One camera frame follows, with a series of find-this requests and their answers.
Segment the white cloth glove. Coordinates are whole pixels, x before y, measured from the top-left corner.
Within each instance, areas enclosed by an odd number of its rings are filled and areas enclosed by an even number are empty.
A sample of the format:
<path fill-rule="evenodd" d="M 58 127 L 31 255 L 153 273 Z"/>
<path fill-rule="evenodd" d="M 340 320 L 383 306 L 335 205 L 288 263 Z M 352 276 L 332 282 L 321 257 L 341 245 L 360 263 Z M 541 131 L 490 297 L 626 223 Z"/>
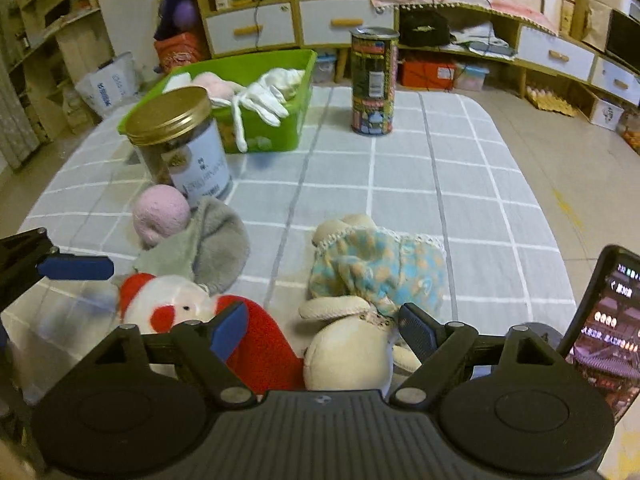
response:
<path fill-rule="evenodd" d="M 225 106 L 231 108 L 235 145 L 241 153 L 246 153 L 248 149 L 242 109 L 256 113 L 268 126 L 279 127 L 281 120 L 290 114 L 284 104 L 296 95 L 304 76 L 303 70 L 273 68 L 244 87 L 233 98 L 231 105 Z"/>

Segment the beige bunny doll blue dress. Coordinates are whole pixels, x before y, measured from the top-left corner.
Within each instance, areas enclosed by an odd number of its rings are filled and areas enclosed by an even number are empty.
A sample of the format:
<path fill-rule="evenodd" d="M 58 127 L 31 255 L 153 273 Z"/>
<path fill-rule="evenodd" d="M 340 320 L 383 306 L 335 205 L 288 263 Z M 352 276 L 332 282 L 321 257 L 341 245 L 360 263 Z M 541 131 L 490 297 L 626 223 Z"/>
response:
<path fill-rule="evenodd" d="M 399 310 L 412 302 L 438 316 L 447 288 L 446 252 L 426 234 L 377 226 L 366 214 L 326 220 L 312 237 L 314 263 L 301 318 L 318 321 L 304 354 L 311 391 L 390 391 L 395 370 L 420 361 L 399 333 Z"/>

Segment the pink knitted ball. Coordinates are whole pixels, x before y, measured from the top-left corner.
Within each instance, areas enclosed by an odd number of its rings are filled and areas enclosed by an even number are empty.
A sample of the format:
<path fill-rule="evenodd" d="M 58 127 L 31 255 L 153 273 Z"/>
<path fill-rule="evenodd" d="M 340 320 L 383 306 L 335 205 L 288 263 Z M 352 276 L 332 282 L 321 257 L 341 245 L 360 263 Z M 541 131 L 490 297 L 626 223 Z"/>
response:
<path fill-rule="evenodd" d="M 132 207 L 134 230 L 145 247 L 183 231 L 191 220 L 186 198 L 170 185 L 157 184 L 140 194 Z"/>

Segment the glass jar gold lid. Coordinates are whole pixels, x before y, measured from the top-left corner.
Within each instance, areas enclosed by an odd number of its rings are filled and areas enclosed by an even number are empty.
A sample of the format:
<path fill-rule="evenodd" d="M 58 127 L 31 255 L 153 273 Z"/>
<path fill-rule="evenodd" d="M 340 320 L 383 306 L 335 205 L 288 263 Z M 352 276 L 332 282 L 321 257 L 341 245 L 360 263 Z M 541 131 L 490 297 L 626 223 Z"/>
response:
<path fill-rule="evenodd" d="M 191 208 L 204 197 L 227 195 L 231 174 L 205 89 L 187 86 L 139 103 L 122 134 L 152 180 L 176 188 Z"/>

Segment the grey checked tablecloth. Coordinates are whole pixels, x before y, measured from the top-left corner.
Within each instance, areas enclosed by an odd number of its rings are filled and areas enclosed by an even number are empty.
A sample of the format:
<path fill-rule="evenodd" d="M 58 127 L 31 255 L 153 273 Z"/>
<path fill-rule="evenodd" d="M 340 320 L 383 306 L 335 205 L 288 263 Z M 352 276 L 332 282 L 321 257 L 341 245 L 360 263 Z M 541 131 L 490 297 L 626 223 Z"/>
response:
<path fill-rule="evenodd" d="M 227 203 L 250 238 L 232 292 L 264 306 L 303 351 L 316 330 L 297 314 L 312 233 L 367 214 L 382 228 L 442 242 L 442 321 L 495 335 L 523 322 L 566 330 L 576 304 L 559 247 L 486 110 L 442 92 L 401 91 L 396 104 L 392 133 L 360 136 L 348 123 L 349 88 L 317 87 L 294 151 L 229 157 Z M 28 402 L 116 326 L 120 280 L 141 252 L 131 208 L 149 177 L 117 130 L 124 116 L 116 110 L 89 134 L 24 221 L 66 252 L 104 255 L 115 267 L 107 282 L 43 280 L 3 312 Z"/>

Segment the smartphone with lit screen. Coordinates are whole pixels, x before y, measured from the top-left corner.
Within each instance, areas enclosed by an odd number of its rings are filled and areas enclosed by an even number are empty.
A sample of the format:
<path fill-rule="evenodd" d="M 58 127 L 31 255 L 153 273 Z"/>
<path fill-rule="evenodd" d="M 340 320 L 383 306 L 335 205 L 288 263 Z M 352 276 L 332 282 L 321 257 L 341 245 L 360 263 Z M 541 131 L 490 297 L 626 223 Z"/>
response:
<path fill-rule="evenodd" d="M 639 256 L 602 249 L 556 351 L 596 388 L 616 422 L 639 397 Z"/>

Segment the white paper bag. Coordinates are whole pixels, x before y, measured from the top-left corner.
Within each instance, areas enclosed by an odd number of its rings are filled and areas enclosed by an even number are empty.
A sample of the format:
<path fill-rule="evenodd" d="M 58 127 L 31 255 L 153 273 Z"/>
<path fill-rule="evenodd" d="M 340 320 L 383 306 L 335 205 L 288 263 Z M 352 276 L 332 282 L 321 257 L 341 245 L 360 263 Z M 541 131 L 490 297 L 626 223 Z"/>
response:
<path fill-rule="evenodd" d="M 132 101 L 140 90 L 140 77 L 131 52 L 115 56 L 93 73 L 88 73 L 75 90 L 101 118 Z"/>

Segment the white sponge block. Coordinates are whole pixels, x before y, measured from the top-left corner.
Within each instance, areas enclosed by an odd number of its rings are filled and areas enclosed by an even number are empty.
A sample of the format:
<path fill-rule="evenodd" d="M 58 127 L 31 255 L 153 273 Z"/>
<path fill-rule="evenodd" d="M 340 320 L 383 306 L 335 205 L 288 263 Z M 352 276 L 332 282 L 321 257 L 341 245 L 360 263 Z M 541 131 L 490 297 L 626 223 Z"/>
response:
<path fill-rule="evenodd" d="M 184 87 L 189 87 L 192 81 L 192 77 L 189 73 L 181 73 L 172 75 L 168 79 L 168 83 L 163 88 L 163 93 L 171 92 Z"/>

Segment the pink plush toy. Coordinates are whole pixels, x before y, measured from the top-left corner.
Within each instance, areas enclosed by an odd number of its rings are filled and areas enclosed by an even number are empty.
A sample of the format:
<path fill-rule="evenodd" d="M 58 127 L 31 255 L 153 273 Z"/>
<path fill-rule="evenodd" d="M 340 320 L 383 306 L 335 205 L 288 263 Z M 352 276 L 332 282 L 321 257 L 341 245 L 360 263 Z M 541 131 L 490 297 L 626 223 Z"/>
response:
<path fill-rule="evenodd" d="M 212 72 L 198 74 L 191 80 L 190 85 L 203 88 L 213 107 L 230 106 L 233 98 L 244 90 L 240 84 L 224 80 Z"/>

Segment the wooden bookshelf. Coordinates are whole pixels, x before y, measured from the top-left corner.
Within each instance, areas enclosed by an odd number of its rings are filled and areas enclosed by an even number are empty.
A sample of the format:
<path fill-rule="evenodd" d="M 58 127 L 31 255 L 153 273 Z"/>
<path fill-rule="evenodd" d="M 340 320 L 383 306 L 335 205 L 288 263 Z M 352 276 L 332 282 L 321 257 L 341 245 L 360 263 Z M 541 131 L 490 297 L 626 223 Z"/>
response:
<path fill-rule="evenodd" d="M 114 55 L 99 0 L 1 0 L 1 49 L 40 142 L 94 123 L 73 92 Z"/>

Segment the tall black snack can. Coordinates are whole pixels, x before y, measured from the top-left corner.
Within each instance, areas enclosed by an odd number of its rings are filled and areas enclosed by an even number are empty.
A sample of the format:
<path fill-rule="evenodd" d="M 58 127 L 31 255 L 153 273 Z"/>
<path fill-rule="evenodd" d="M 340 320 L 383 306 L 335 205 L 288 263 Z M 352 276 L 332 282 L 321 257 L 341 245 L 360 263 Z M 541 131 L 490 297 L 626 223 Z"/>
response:
<path fill-rule="evenodd" d="M 399 34 L 359 26 L 352 30 L 352 130 L 384 136 L 393 130 Z"/>

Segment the orange box under cabinet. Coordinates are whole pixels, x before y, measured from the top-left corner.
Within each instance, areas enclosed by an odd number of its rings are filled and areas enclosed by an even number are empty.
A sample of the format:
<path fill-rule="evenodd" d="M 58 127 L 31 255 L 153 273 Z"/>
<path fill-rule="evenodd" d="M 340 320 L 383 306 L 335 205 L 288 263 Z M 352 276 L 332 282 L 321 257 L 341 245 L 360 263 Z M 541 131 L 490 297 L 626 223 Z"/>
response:
<path fill-rule="evenodd" d="M 407 88 L 448 91 L 455 79 L 456 66 L 448 58 L 407 54 L 401 63 L 400 83 Z"/>

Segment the purple ball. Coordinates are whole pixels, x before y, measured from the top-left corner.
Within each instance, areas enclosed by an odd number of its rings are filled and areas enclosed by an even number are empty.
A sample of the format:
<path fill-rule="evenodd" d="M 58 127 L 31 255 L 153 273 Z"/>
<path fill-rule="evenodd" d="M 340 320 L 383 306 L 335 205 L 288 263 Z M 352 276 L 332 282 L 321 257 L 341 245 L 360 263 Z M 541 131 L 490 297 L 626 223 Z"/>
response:
<path fill-rule="evenodd" d="M 192 0 L 180 0 L 172 12 L 172 21 L 182 32 L 194 29 L 200 22 L 198 6 Z"/>

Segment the wooden cabinet white drawers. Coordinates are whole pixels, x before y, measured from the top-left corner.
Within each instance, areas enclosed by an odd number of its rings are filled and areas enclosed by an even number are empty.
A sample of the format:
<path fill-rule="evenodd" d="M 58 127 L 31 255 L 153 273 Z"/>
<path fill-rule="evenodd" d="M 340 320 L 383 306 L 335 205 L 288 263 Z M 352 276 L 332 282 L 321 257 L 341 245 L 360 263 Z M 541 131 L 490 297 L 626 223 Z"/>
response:
<path fill-rule="evenodd" d="M 215 58 L 276 50 L 277 48 L 332 48 L 337 52 L 335 75 L 344 73 L 352 30 L 359 26 L 393 29 L 399 34 L 399 11 L 376 8 L 370 0 L 196 0 Z M 449 23 L 451 42 L 445 47 L 406 47 L 398 39 L 400 62 L 408 55 L 448 58 L 456 66 L 454 88 L 466 87 L 480 63 L 518 68 L 518 83 L 526 87 L 535 74 L 552 79 L 552 87 L 580 84 L 623 105 L 639 104 L 639 66 L 620 54 L 626 47 L 637 54 L 634 42 L 639 25 L 617 29 L 624 20 L 616 13 L 606 23 L 613 47 L 586 44 L 572 34 L 554 36 L 512 18 L 462 8 L 434 10 Z"/>

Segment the black bag in cabinet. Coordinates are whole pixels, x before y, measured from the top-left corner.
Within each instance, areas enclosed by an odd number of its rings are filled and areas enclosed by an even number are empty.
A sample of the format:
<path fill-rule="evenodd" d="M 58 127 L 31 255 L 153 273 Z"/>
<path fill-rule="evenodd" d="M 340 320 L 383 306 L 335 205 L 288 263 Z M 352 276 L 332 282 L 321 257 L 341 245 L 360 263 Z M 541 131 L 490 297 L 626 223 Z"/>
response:
<path fill-rule="evenodd" d="M 399 39 L 406 47 L 448 46 L 451 42 L 448 20 L 434 10 L 400 10 Z"/>

